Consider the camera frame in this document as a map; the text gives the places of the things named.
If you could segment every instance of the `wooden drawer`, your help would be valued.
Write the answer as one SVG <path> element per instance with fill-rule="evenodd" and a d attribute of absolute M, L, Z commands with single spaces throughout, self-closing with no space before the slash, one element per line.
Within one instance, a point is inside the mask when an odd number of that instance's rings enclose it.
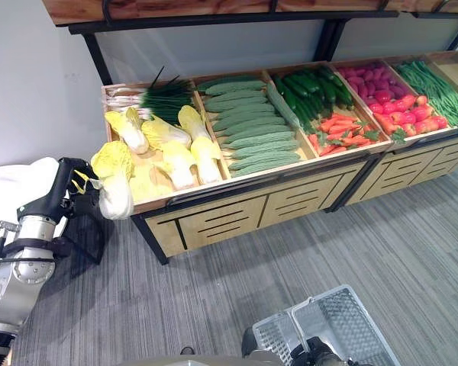
<path fill-rule="evenodd" d="M 347 204 L 364 201 L 452 172 L 458 167 L 458 137 L 404 153 L 389 153 Z"/>
<path fill-rule="evenodd" d="M 256 230 L 264 204 L 265 197 L 261 196 L 180 219 L 187 249 Z"/>
<path fill-rule="evenodd" d="M 336 201 L 364 165 L 365 162 L 358 162 L 327 172 L 309 173 L 267 188 L 150 217 L 146 222 L 165 255 L 170 257 L 323 210 Z"/>
<path fill-rule="evenodd" d="M 306 177 L 293 182 L 292 188 L 268 196 L 260 227 L 307 215 L 328 208 L 351 182 L 363 163 L 351 166 L 339 175 Z"/>
<path fill-rule="evenodd" d="M 428 181 L 452 172 L 458 167 L 458 144 L 447 146 L 429 163 L 420 175 L 418 175 L 412 185 Z"/>

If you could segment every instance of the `wooden bin divider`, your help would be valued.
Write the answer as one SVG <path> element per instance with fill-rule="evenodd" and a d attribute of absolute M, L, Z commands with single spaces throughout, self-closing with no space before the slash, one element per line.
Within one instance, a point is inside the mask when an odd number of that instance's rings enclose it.
<path fill-rule="evenodd" d="M 204 103 L 202 102 L 202 98 L 200 97 L 200 94 L 198 93 L 198 90 L 195 87 L 195 82 L 193 80 L 190 81 L 193 87 L 193 95 L 194 95 L 194 104 L 196 106 L 196 109 L 200 113 L 200 117 L 202 118 L 202 121 L 205 123 L 205 128 L 207 129 L 208 134 L 211 136 L 211 139 L 213 142 L 217 143 L 219 149 L 221 148 L 219 146 L 219 142 L 217 141 L 217 137 L 215 136 L 214 130 L 212 129 L 212 124 L 211 121 L 208 119 L 207 111 L 205 110 Z M 229 172 L 229 168 L 227 167 L 226 159 L 224 158 L 224 155 L 221 152 L 221 158 L 218 160 L 218 165 L 219 165 L 219 170 L 221 171 L 222 178 L 225 179 L 230 179 L 231 174 Z"/>

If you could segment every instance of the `cucumber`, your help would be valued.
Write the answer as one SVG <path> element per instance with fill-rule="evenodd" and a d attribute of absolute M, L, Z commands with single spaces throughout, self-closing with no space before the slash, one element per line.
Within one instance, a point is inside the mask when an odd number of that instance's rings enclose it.
<path fill-rule="evenodd" d="M 232 143 L 233 141 L 240 140 L 245 137 L 261 136 L 267 133 L 285 131 L 291 131 L 290 127 L 286 126 L 285 124 L 266 124 L 262 126 L 254 126 L 241 132 L 235 133 L 234 135 L 230 135 L 226 140 L 224 140 L 224 143 Z"/>
<path fill-rule="evenodd" d="M 276 107 L 276 109 L 278 109 L 278 112 L 280 112 L 282 117 L 285 118 L 290 126 L 294 128 L 298 128 L 300 126 L 298 117 L 295 116 L 295 113 L 293 113 L 289 105 L 285 103 L 285 100 L 282 98 L 282 96 L 278 94 L 276 88 L 271 82 L 266 84 L 266 96 L 268 97 L 269 101 L 271 101 L 272 104 Z"/>
<path fill-rule="evenodd" d="M 219 101 L 233 101 L 234 99 L 260 97 L 262 92 L 260 90 L 240 90 L 231 91 L 226 94 L 218 95 L 217 97 L 211 97 L 208 99 L 208 103 L 218 103 Z"/>
<path fill-rule="evenodd" d="M 219 113 L 217 118 L 219 120 L 222 120 L 226 117 L 238 115 L 243 112 L 274 112 L 274 111 L 275 111 L 275 107 L 273 107 L 271 104 L 268 104 L 268 103 L 249 104 L 249 105 L 241 105 L 240 107 L 235 107 L 234 109 L 230 109 L 229 111 L 224 111 L 222 113 Z"/>
<path fill-rule="evenodd" d="M 231 101 L 216 101 L 211 103 L 209 99 L 205 103 L 205 109 L 210 112 L 224 112 L 249 104 L 264 104 L 267 102 L 266 96 L 261 94 L 259 97 L 233 99 Z"/>
<path fill-rule="evenodd" d="M 308 95 L 307 90 L 300 86 L 300 84 L 297 84 L 297 82 L 295 82 L 295 80 L 293 80 L 290 75 L 287 75 L 285 78 L 283 78 L 283 84 L 285 84 L 292 92 L 300 97 L 305 98 Z"/>
<path fill-rule="evenodd" d="M 318 83 L 311 79 L 306 72 L 300 71 L 298 75 L 301 85 L 304 85 L 309 93 L 315 93 L 319 89 Z"/>
<path fill-rule="evenodd" d="M 288 103 L 290 109 L 294 111 L 295 106 L 297 104 L 297 97 L 293 94 L 293 92 L 289 88 L 287 88 L 287 90 L 285 91 L 283 98 Z"/>
<path fill-rule="evenodd" d="M 293 139 L 294 135 L 293 131 L 267 133 L 265 135 L 239 139 L 229 144 L 223 143 L 221 146 L 227 149 L 237 150 L 249 146 L 258 146 L 261 143 L 290 140 Z"/>
<path fill-rule="evenodd" d="M 268 150 L 266 152 L 261 152 L 249 156 L 247 158 L 241 159 L 239 162 L 233 162 L 228 166 L 230 170 L 240 170 L 247 168 L 248 166 L 260 164 L 262 162 L 271 162 L 273 160 L 282 160 L 287 158 L 299 157 L 298 154 L 292 151 L 272 151 Z"/>
<path fill-rule="evenodd" d="M 278 93 L 280 93 L 280 95 L 284 95 L 287 87 L 283 85 L 283 81 L 280 79 L 280 77 L 277 75 L 273 76 L 273 81 L 275 82 L 276 90 L 278 90 Z"/>
<path fill-rule="evenodd" d="M 207 95 L 221 95 L 224 93 L 235 92 L 237 90 L 259 90 L 265 85 L 261 80 L 248 81 L 248 82 L 223 82 L 207 88 L 205 94 Z"/>
<path fill-rule="evenodd" d="M 342 81 L 334 74 L 329 68 L 322 66 L 318 69 L 318 73 L 322 75 L 329 82 L 333 82 L 336 86 L 343 86 Z"/>
<path fill-rule="evenodd" d="M 221 134 L 222 136 L 231 136 L 235 133 L 243 132 L 253 127 L 261 127 L 267 125 L 284 125 L 285 119 L 281 117 L 261 117 L 255 120 L 246 120 L 241 122 L 240 124 L 235 124 L 233 126 L 228 127 L 224 132 Z"/>
<path fill-rule="evenodd" d="M 224 78 L 210 80 L 208 82 L 201 82 L 197 85 L 197 89 L 200 92 L 205 92 L 208 88 L 217 84 L 224 84 L 225 82 L 247 82 L 250 80 L 258 80 L 254 75 L 236 75 L 236 76 L 227 76 Z"/>
<path fill-rule="evenodd" d="M 308 101 L 317 118 L 318 115 L 321 113 L 322 108 L 324 108 L 324 105 L 322 105 L 322 103 L 319 104 L 320 99 L 317 95 L 310 95 L 306 100 Z"/>
<path fill-rule="evenodd" d="M 309 94 L 311 94 L 314 89 L 309 87 L 309 85 L 307 84 L 307 82 L 305 81 L 305 76 L 304 75 L 299 75 L 299 74 L 291 74 L 290 75 L 290 80 L 292 80 L 293 82 L 299 84 L 301 87 L 303 87 L 303 89 L 305 89 L 305 91 L 307 92 L 307 95 L 308 96 Z"/>
<path fill-rule="evenodd" d="M 347 107 L 354 105 L 353 98 L 349 92 L 345 93 L 343 89 L 335 87 L 334 91 L 336 92 L 336 98 L 338 101 L 344 103 Z"/>
<path fill-rule="evenodd" d="M 324 78 L 318 78 L 318 81 L 321 84 L 322 90 L 324 90 L 326 102 L 329 104 L 336 103 L 336 92 L 334 91 L 333 85 L 331 85 L 329 81 L 325 80 Z"/>
<path fill-rule="evenodd" d="M 214 131 L 222 131 L 228 127 L 235 126 L 236 124 L 240 124 L 249 120 L 256 120 L 262 117 L 277 117 L 275 112 L 265 111 L 265 112 L 243 112 L 240 114 L 235 114 L 234 116 L 230 116 L 224 118 L 222 120 L 218 120 L 213 126 L 212 129 Z"/>
<path fill-rule="evenodd" d="M 243 149 L 236 150 L 231 155 L 231 159 L 244 159 L 258 153 L 265 153 L 267 151 L 294 151 L 297 148 L 298 142 L 296 140 L 262 143 L 258 146 L 244 147 Z"/>
<path fill-rule="evenodd" d="M 259 164 L 253 164 L 248 166 L 247 168 L 237 170 L 232 176 L 233 177 L 240 177 L 242 175 L 261 172 L 262 170 L 278 168 L 279 166 L 284 166 L 288 164 L 293 164 L 294 162 L 298 162 L 300 160 L 300 156 L 296 154 L 292 158 L 287 159 L 279 159 L 279 160 L 271 160 L 269 162 L 261 162 Z"/>

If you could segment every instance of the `gray carpet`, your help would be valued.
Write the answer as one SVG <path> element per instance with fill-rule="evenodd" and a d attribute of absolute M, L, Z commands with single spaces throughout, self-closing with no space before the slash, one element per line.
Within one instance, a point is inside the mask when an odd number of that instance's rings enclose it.
<path fill-rule="evenodd" d="M 15 365 L 108 366 L 240 355 L 246 327 L 349 284 L 406 365 L 458 365 L 458 170 L 317 212 L 160 266 L 129 220 L 105 223 L 100 266 L 78 255 L 44 287 Z"/>

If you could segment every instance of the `drawer slot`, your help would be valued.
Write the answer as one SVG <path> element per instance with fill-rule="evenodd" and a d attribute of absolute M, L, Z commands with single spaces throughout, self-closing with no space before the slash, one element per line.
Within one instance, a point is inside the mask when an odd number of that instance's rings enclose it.
<path fill-rule="evenodd" d="M 187 249 L 229 239 L 256 230 L 266 196 L 217 207 L 182 217 L 179 225 Z"/>

